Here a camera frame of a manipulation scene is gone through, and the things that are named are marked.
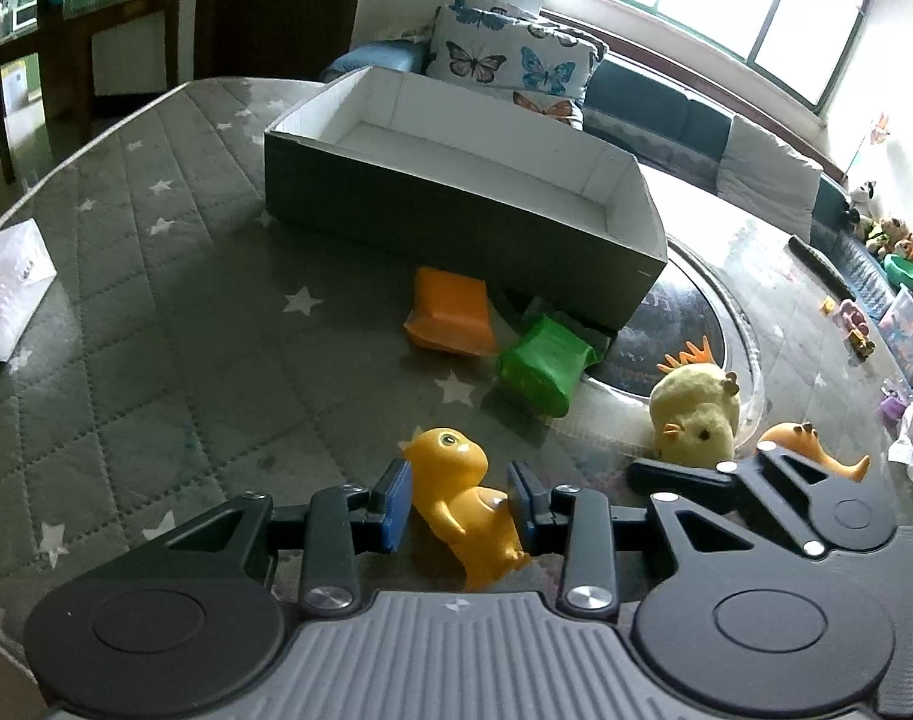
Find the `white tissue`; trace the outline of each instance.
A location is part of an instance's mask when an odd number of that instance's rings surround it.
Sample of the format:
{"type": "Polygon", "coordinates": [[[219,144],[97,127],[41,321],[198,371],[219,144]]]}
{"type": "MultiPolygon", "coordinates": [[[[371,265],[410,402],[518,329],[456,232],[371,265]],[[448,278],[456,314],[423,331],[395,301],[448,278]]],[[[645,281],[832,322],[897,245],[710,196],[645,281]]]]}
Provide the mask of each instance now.
{"type": "Polygon", "coordinates": [[[887,460],[906,466],[906,475],[913,483],[913,405],[906,409],[900,420],[900,437],[890,445],[887,460]]]}

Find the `white open box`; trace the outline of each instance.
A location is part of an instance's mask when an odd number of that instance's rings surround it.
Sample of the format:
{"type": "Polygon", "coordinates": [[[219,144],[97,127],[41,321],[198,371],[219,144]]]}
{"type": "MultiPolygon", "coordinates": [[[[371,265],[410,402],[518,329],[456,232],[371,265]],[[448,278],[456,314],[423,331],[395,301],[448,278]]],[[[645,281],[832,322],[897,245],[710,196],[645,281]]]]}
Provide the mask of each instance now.
{"type": "Polygon", "coordinates": [[[636,159],[471,89],[368,67],[266,132],[266,207],[623,327],[666,265],[636,159]]]}

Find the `wooden table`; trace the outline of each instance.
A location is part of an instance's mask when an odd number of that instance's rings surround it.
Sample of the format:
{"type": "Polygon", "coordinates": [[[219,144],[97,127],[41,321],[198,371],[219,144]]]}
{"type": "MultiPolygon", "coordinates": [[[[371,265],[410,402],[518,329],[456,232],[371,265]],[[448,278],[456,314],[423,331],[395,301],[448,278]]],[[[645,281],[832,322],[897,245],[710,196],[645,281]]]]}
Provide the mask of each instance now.
{"type": "MultiPolygon", "coordinates": [[[[71,109],[76,121],[81,146],[93,135],[90,112],[94,97],[93,37],[98,32],[112,29],[152,13],[163,13],[164,57],[167,72],[167,89],[177,84],[177,40],[180,25],[180,0],[108,0],[92,7],[76,10],[66,16],[55,13],[40,20],[38,28],[14,36],[0,43],[0,69],[2,65],[23,56],[36,53],[40,56],[41,77],[44,79],[44,100],[47,115],[60,111],[57,105],[47,105],[47,65],[62,65],[69,76],[71,109]]],[[[4,83],[0,73],[0,165],[4,180],[16,180],[13,158],[7,141],[7,122],[4,109],[4,83]]]]}

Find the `green window frame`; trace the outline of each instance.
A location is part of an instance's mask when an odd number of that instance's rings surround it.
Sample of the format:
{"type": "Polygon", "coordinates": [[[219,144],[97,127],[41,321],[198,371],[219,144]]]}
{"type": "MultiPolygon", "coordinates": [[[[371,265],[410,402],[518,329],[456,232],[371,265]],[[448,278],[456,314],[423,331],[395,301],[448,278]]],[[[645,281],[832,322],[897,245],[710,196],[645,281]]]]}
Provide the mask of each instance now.
{"type": "Polygon", "coordinates": [[[857,18],[853,23],[853,28],[850,29],[850,34],[847,37],[847,41],[843,46],[842,52],[840,52],[839,59],[837,60],[836,66],[834,66],[832,74],[830,74],[829,80],[826,82],[826,86],[823,88],[822,93],[820,94],[819,100],[816,103],[811,103],[810,100],[807,100],[803,95],[797,92],[794,88],[786,84],[786,82],[779,79],[779,77],[772,74],[770,71],[767,71],[764,67],[759,65],[756,61],[757,55],[759,55],[760,48],[762,47],[762,42],[764,42],[767,37],[767,30],[770,29],[770,25],[773,22],[773,17],[776,15],[777,8],[780,5],[781,0],[773,0],[770,4],[770,10],[767,11],[764,20],[760,26],[760,31],[757,33],[756,40],[753,42],[753,47],[746,55],[743,57],[738,55],[738,53],[729,49],[727,46],[722,45],[719,41],[714,40],[707,35],[704,35],[702,32],[699,32],[696,29],[693,29],[691,26],[686,25],[680,20],[676,20],[671,16],[667,16],[665,13],[661,13],[659,10],[660,0],[655,0],[654,4],[647,5],[636,0],[616,0],[623,2],[624,4],[630,5],[631,7],[642,10],[645,13],[652,15],[653,17],[661,20],[662,22],[670,23],[671,25],[676,26],[683,30],[685,33],[693,35],[693,37],[698,38],[703,43],[707,43],[718,50],[721,50],[726,55],[736,59],[743,65],[746,65],[749,69],[754,71],[754,73],[759,74],[767,81],[770,81],[771,84],[777,88],[783,90],[788,95],[791,96],[798,103],[803,105],[813,114],[820,116],[825,110],[826,106],[830,101],[831,95],[833,94],[834,88],[836,88],[837,83],[839,82],[839,76],[842,75],[843,68],[846,65],[847,59],[849,58],[850,52],[853,50],[853,45],[856,43],[857,37],[860,34],[860,28],[863,25],[863,20],[866,18],[866,11],[869,7],[871,0],[863,0],[863,3],[860,6],[858,11],[857,18]]]}

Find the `brown wooden door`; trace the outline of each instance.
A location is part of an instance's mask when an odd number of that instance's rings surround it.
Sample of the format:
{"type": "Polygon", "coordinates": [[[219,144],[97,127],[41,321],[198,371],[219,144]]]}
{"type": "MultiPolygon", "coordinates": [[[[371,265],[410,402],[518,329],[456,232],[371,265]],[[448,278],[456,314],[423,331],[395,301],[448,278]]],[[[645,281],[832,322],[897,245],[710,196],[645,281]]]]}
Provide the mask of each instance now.
{"type": "Polygon", "coordinates": [[[346,52],[357,0],[197,0],[194,75],[315,79],[346,52]]]}

